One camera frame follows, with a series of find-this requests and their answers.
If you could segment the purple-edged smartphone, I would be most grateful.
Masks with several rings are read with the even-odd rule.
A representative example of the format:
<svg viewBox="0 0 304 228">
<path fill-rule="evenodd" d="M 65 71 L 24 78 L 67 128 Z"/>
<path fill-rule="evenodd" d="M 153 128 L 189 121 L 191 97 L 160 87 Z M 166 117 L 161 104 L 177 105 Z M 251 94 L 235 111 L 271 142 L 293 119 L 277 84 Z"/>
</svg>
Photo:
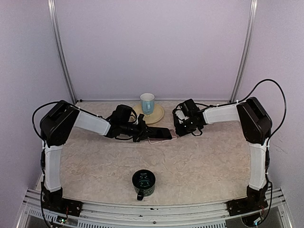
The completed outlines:
<svg viewBox="0 0 304 228">
<path fill-rule="evenodd" d="M 158 127 L 158 139 L 172 139 L 171 133 L 168 128 Z"/>
</svg>

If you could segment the pink phone case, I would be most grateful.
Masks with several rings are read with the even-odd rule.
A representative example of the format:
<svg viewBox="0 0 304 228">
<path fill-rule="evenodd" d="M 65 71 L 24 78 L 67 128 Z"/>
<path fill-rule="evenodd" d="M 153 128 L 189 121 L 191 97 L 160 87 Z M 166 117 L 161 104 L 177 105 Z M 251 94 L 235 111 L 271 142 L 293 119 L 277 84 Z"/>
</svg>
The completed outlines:
<svg viewBox="0 0 304 228">
<path fill-rule="evenodd" d="M 172 139 L 148 139 L 149 144 L 160 144 L 164 142 L 174 141 L 178 138 L 178 135 L 173 129 L 169 130 L 172 136 Z"/>
</svg>

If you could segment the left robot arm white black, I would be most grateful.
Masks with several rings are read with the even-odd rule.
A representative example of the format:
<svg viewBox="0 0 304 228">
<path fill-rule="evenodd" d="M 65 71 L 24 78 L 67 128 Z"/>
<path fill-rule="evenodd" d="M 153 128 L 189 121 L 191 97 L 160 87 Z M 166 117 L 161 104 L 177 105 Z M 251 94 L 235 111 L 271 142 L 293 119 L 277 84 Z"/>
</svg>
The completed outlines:
<svg viewBox="0 0 304 228">
<path fill-rule="evenodd" d="M 80 128 L 107 138 L 120 139 L 127 135 L 134 142 L 148 138 L 158 138 L 161 128 L 147 126 L 143 114 L 127 105 L 120 104 L 112 114 L 103 118 L 64 100 L 51 102 L 53 108 L 41 119 L 37 135 L 42 140 L 43 151 L 40 165 L 43 173 L 41 183 L 41 206 L 62 211 L 67 202 L 62 197 L 60 183 L 60 158 L 64 144 L 73 128 Z"/>
</svg>

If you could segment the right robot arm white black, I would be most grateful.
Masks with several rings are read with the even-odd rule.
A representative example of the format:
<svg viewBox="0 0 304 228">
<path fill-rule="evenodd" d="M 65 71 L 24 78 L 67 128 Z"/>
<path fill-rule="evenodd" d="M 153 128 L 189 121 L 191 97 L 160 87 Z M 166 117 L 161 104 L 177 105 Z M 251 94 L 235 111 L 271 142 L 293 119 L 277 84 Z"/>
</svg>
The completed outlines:
<svg viewBox="0 0 304 228">
<path fill-rule="evenodd" d="M 268 141 L 271 136 L 272 120 L 257 98 L 242 102 L 220 105 L 205 105 L 188 99 L 178 104 L 172 111 L 175 132 L 179 137 L 202 132 L 206 125 L 239 122 L 243 136 L 250 150 L 250 179 L 247 195 L 227 202 L 230 214 L 250 212 L 268 206 L 266 191 L 269 186 L 267 171 L 270 158 Z"/>
</svg>

